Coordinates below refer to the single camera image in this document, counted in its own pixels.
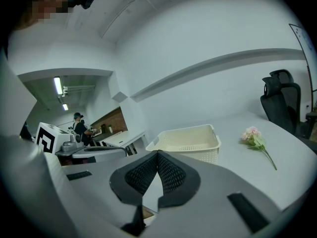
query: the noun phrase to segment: white ceiling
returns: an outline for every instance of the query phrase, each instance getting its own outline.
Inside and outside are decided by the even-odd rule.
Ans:
[[[78,86],[78,85],[95,85],[98,76],[76,75],[76,76],[61,76],[61,84],[63,86]],[[41,78],[32,81],[24,82],[28,90],[41,104],[43,110],[53,110],[61,107],[61,102],[67,104],[69,109],[76,109],[87,104],[89,97],[93,95],[93,91],[69,93],[68,96],[58,100],[53,77]]]
[[[56,15],[56,19],[53,20],[68,29],[93,31],[101,38],[115,44],[138,21],[175,0],[148,1],[95,0],[87,10],[76,6],[72,13]]]

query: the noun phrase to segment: white table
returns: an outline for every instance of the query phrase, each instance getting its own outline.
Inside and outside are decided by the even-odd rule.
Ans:
[[[262,191],[281,210],[300,198],[313,184],[317,175],[317,155],[295,136],[253,113],[245,112],[166,129],[203,124],[212,124],[220,137],[222,145],[217,164]],[[258,128],[266,139],[266,149],[277,171],[264,153],[247,149],[246,145],[239,143],[242,133],[251,126]],[[153,211],[157,211],[155,205],[162,196],[159,182],[160,179],[156,178],[143,196],[144,205]]]
[[[145,134],[144,130],[138,131],[138,132],[131,132],[131,131],[124,131],[121,133],[117,133],[116,135],[113,135],[111,137],[107,137],[103,140],[107,145],[110,146],[116,146],[116,147],[122,147],[126,148],[129,146],[132,154],[135,154],[133,150],[132,143],[138,140],[139,138],[143,137]]]

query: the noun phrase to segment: chair headrest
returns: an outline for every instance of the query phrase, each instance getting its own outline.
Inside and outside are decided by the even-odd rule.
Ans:
[[[282,83],[276,77],[265,77],[262,78],[265,82],[264,96],[271,97],[277,93],[280,93],[282,89]]]

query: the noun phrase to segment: black cap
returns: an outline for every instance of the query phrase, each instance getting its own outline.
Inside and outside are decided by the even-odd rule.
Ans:
[[[76,113],[74,114],[74,119],[76,119],[77,117],[83,118],[84,116],[81,115],[79,112],[76,112]]]

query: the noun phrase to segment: office chair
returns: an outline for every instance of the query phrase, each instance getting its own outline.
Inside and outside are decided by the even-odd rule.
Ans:
[[[270,72],[272,77],[277,78],[282,84],[294,83],[294,79],[289,73],[289,71],[285,69],[275,70]],[[307,121],[300,121],[300,104],[301,104],[301,89],[297,85],[294,87],[284,87],[281,89],[286,104],[288,106],[289,112],[291,113],[291,119],[294,123],[298,121],[297,134],[300,137],[309,139],[314,128],[314,124],[316,121],[316,114],[313,112],[306,114]]]
[[[269,121],[280,126],[293,134],[317,153],[317,143],[305,137],[308,130],[312,132],[317,119],[317,113],[306,114],[308,123],[300,122],[299,108],[301,103],[301,88],[296,83],[282,84],[276,77],[265,77],[264,95],[261,96],[261,103]],[[287,105],[287,99],[292,97],[296,100],[294,106]]]

